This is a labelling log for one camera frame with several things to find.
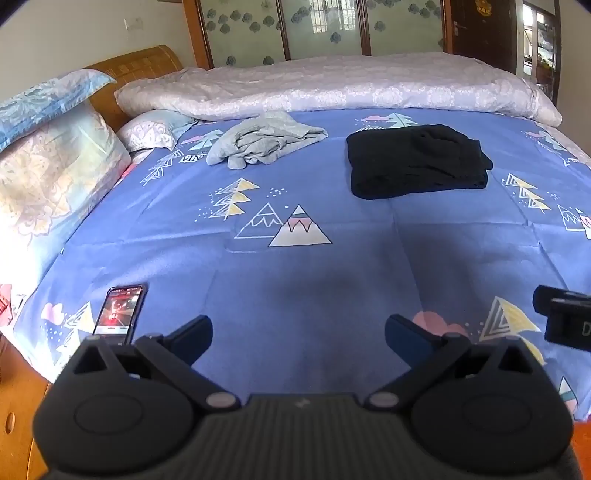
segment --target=wooden floor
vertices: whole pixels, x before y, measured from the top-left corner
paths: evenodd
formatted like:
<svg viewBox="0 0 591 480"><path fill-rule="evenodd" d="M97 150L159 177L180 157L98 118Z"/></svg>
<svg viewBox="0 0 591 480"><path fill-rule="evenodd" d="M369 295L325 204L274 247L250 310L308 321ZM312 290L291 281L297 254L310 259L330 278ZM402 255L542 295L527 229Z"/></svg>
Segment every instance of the wooden floor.
<svg viewBox="0 0 591 480"><path fill-rule="evenodd" d="M572 441L585 480L591 480L591 421L577 423Z"/></svg>
<svg viewBox="0 0 591 480"><path fill-rule="evenodd" d="M48 382L0 339L0 480L36 480L46 471L31 420L47 389ZM11 413L14 425L7 422ZM591 422L575 425L572 443L584 478L591 480Z"/></svg>

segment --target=door handle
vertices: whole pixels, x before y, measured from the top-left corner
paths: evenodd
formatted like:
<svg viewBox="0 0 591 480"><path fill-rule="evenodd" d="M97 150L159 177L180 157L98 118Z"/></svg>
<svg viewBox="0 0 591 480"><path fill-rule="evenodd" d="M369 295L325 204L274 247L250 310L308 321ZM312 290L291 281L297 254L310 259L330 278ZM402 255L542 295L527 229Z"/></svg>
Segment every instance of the door handle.
<svg viewBox="0 0 591 480"><path fill-rule="evenodd" d="M460 25L457 21L454 20L453 22L453 34L457 37L458 28L463 28L464 30L468 30L468 27L464 27L464 25Z"/></svg>

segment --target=white comforter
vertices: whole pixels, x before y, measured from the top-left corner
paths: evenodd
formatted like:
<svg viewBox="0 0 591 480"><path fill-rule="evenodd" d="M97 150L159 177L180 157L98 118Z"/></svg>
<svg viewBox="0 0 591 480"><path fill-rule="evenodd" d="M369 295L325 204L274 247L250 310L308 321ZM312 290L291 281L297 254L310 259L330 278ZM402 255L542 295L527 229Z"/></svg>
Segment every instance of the white comforter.
<svg viewBox="0 0 591 480"><path fill-rule="evenodd" d="M499 112L558 126L541 90L484 62L446 53L317 57L265 67L189 68L115 93L130 116L163 108L203 120L265 111L437 108Z"/></svg>

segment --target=blue bed sheet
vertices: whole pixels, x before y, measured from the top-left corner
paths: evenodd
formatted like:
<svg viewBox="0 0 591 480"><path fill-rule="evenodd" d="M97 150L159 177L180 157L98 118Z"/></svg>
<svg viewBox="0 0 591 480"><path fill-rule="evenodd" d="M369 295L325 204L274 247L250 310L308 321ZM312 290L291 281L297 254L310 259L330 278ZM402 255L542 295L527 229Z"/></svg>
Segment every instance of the blue bed sheet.
<svg viewBox="0 0 591 480"><path fill-rule="evenodd" d="M214 325L195 365L243 400L257 392L352 391L408 367L385 344L400 313L472 342L519 335L574 418L591 406L591 355L552 345L539 284L591 291L591 171L533 121L428 109L294 112L328 139L271 165L204 157L238 121L191 128L154 151L67 243L14 325L51 380L92 331L110 287L147 283L136 338L198 314ZM484 190L361 200L346 137L445 124L494 162Z"/></svg>

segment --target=folded black garment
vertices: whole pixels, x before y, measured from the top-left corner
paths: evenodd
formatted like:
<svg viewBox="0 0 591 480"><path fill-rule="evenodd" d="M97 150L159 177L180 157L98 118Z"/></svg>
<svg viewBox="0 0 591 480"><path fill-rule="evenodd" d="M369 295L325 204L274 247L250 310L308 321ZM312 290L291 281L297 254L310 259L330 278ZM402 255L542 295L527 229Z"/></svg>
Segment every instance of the folded black garment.
<svg viewBox="0 0 591 480"><path fill-rule="evenodd" d="M483 189L491 160L478 140L446 125L363 130L347 137L351 191L367 200Z"/></svg>

